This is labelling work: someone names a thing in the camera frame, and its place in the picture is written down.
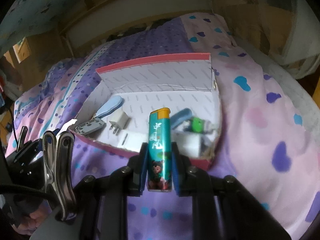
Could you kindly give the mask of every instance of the black metal arm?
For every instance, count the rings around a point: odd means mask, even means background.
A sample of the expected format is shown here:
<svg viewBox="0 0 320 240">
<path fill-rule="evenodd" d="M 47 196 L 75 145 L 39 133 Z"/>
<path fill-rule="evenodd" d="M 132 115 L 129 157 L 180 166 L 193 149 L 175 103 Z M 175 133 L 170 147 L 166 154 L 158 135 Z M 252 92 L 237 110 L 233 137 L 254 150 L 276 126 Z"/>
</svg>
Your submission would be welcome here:
<svg viewBox="0 0 320 240">
<path fill-rule="evenodd" d="M 147 144 L 127 166 L 110 176 L 86 176 L 76 187 L 77 216 L 62 222 L 57 207 L 31 240 L 127 239 L 127 196 L 142 195 L 147 176 Z M 179 196 L 192 196 L 194 240 L 289 240 L 281 225 L 233 176 L 219 179 L 191 165 L 172 144 L 172 178 Z M 102 228 L 97 230 L 101 196 L 105 196 Z"/>
</svg>

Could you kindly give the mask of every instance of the bed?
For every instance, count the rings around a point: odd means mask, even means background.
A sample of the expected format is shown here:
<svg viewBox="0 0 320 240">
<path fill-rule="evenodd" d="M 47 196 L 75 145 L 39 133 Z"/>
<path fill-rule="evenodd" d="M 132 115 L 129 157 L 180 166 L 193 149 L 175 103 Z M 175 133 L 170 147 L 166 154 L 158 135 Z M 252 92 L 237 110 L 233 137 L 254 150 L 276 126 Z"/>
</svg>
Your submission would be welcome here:
<svg viewBox="0 0 320 240">
<path fill-rule="evenodd" d="M 98 67 L 186 52 L 212 54 L 221 93 L 223 132 L 208 172 L 218 177 L 237 176 L 292 239 L 300 239 L 320 207 L 316 125 L 320 111 L 285 70 L 246 41 L 233 38 L 219 15 L 186 14 L 155 29 L 108 41 L 87 57 L 60 61 L 42 83 L 15 102 L 16 131 L 19 134 L 25 125 L 26 139 L 35 140 L 76 117 L 100 83 L 95 72 Z M 15 148 L 11 136 L 6 156 Z M 105 176 L 126 163 L 126 158 L 76 138 L 73 185 L 88 174 Z M 140 199 L 129 198 L 129 239 L 191 239 L 191 207 L 190 198 L 178 198 L 174 192 L 144 192 Z"/>
</svg>

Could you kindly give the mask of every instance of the lighter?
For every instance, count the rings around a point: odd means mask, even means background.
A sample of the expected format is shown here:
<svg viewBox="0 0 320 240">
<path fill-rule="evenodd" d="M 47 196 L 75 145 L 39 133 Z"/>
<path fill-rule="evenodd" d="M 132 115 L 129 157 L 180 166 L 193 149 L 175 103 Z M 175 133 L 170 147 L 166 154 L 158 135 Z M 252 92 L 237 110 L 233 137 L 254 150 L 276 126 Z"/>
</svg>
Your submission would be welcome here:
<svg viewBox="0 0 320 240">
<path fill-rule="evenodd" d="M 170 109 L 150 113 L 148 143 L 148 190 L 171 191 Z"/>
</svg>

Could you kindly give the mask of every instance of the light blue handle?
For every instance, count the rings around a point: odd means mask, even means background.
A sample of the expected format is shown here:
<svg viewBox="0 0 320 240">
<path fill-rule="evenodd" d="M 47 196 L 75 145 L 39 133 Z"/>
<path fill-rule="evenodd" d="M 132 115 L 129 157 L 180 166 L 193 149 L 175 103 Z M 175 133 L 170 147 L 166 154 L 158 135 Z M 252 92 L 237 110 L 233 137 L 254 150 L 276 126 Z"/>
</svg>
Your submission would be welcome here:
<svg viewBox="0 0 320 240">
<path fill-rule="evenodd" d="M 189 120 L 192 116 L 192 111 L 189 108 L 185 108 L 177 112 L 176 114 L 170 117 L 171 130 L 175 129 L 184 121 Z"/>
<path fill-rule="evenodd" d="M 96 117 L 102 118 L 113 111 L 118 109 L 122 105 L 123 98 L 121 96 L 113 96 L 111 97 L 96 113 Z"/>
</svg>

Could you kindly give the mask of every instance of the cardboard box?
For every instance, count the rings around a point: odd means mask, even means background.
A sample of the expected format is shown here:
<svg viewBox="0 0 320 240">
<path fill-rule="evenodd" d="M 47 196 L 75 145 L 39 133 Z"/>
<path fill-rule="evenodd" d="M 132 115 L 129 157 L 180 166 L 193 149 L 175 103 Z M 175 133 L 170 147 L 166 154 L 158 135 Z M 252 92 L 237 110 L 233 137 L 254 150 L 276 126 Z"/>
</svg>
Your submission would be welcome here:
<svg viewBox="0 0 320 240">
<path fill-rule="evenodd" d="M 191 159 L 193 165 L 207 170 L 214 158 L 214 149 L 220 137 L 222 115 L 219 90 L 211 67 L 210 53 L 167 54 L 137 58 L 98 68 L 102 81 L 89 95 L 80 109 L 75 127 L 87 122 L 112 95 L 124 99 L 122 110 L 130 117 L 124 130 L 118 135 L 109 130 L 109 116 L 102 120 L 103 129 L 87 137 L 77 134 L 84 142 L 108 152 L 131 157 L 137 151 L 117 148 L 126 131 L 148 134 L 148 120 L 152 111 L 168 107 L 171 115 L 190 108 L 194 116 L 209 120 L 217 129 L 205 135 L 210 146 L 199 159 Z"/>
</svg>

